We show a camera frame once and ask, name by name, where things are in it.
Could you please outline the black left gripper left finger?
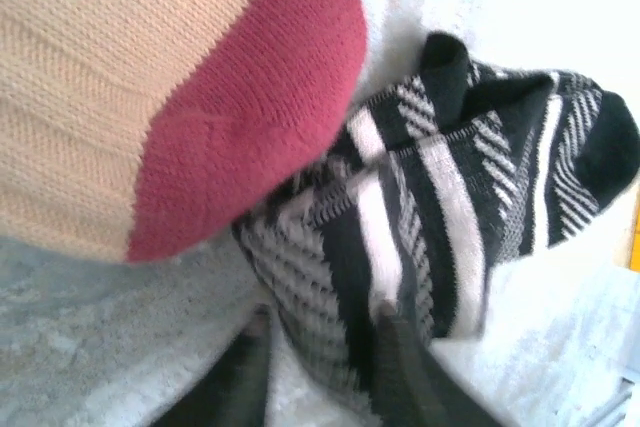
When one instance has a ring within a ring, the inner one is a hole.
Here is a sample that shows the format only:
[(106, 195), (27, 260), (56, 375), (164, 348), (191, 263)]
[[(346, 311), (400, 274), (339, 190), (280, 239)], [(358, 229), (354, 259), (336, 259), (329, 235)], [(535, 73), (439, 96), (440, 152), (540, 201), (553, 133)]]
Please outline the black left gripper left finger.
[(156, 427), (263, 426), (270, 377), (272, 318), (257, 305), (210, 370), (156, 418)]

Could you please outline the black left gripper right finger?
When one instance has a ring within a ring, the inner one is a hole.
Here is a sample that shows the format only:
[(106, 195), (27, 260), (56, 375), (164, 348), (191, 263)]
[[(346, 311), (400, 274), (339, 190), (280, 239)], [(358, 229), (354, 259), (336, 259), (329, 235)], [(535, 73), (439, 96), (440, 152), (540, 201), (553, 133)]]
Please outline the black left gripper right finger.
[(412, 326), (387, 301), (377, 310), (372, 404), (385, 426), (508, 424), (423, 349)]

